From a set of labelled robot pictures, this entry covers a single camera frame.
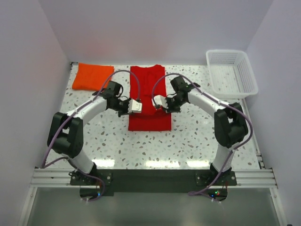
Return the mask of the red t shirt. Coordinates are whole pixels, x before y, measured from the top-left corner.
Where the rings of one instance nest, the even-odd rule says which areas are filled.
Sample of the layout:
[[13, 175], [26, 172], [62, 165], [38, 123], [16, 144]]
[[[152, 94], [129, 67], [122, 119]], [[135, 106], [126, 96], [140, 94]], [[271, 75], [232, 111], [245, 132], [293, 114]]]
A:
[[140, 101], [142, 112], [129, 116], [129, 131], [169, 131], [172, 128], [172, 116], [163, 110], [157, 110], [152, 105], [151, 93], [155, 83], [165, 75], [161, 65], [152, 67], [131, 66], [140, 83]]

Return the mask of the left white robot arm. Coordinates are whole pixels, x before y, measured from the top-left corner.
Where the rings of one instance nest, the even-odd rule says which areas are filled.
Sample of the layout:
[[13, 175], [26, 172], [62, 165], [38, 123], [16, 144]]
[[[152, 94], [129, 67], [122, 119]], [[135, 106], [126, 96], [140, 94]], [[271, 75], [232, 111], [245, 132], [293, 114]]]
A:
[[138, 104], [138, 112], [141, 111], [141, 103], [138, 99], [123, 97], [119, 94], [122, 85], [113, 81], [108, 86], [95, 92], [85, 103], [66, 113], [54, 114], [47, 140], [47, 151], [42, 167], [46, 163], [50, 150], [66, 158], [70, 165], [81, 172], [81, 180], [87, 185], [97, 181], [97, 166], [83, 150], [84, 126], [100, 113], [110, 109], [118, 113], [118, 117], [133, 114], [134, 105]]

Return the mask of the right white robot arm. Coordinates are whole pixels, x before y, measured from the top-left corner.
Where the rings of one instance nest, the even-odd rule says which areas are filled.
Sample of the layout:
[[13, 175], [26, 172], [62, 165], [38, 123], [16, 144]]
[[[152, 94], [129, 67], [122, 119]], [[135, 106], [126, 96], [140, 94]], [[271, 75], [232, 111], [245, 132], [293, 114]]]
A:
[[201, 92], [196, 83], [188, 84], [178, 76], [170, 81], [174, 96], [166, 97], [164, 109], [167, 113], [179, 113], [181, 106], [191, 104], [212, 116], [214, 120], [214, 135], [218, 142], [216, 156], [210, 164], [208, 182], [220, 185], [231, 171], [234, 150], [242, 144], [249, 133], [249, 120], [242, 107], [235, 102], [223, 102], [207, 92]]

